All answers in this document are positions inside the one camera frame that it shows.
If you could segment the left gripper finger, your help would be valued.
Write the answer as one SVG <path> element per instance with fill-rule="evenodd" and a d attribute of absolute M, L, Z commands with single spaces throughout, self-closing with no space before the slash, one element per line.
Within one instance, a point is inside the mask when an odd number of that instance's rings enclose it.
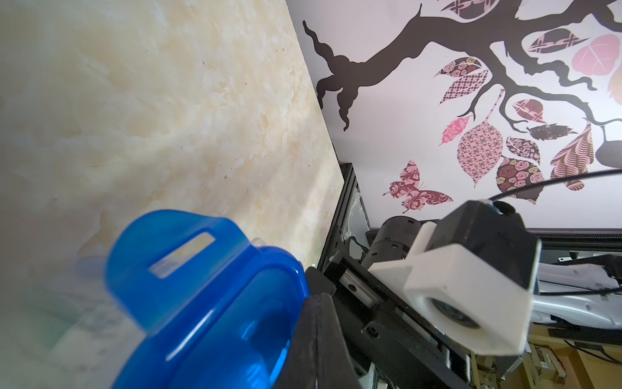
<path fill-rule="evenodd" d="M 308 297 L 275 388 L 359 388 L 348 348 L 326 293 Z"/>

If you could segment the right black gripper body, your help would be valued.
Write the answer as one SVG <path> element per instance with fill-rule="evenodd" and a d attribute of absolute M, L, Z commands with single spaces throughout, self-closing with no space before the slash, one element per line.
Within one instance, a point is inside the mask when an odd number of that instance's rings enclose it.
<path fill-rule="evenodd" d="M 375 367 L 392 387 L 468 388 L 471 358 L 371 273 L 374 264 L 405 259 L 421 226 L 411 217 L 391 217 L 372 232 L 363 259 L 342 249 L 322 267 L 308 268 L 309 290 L 332 297 L 359 376 Z"/>

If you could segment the blue lid container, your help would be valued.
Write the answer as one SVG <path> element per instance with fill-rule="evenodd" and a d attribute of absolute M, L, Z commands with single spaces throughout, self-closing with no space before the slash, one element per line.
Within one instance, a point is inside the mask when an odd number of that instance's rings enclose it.
<path fill-rule="evenodd" d="M 174 210 L 110 253 L 1 295 L 4 388 L 269 388 L 309 295 L 304 269 L 231 220 Z"/>

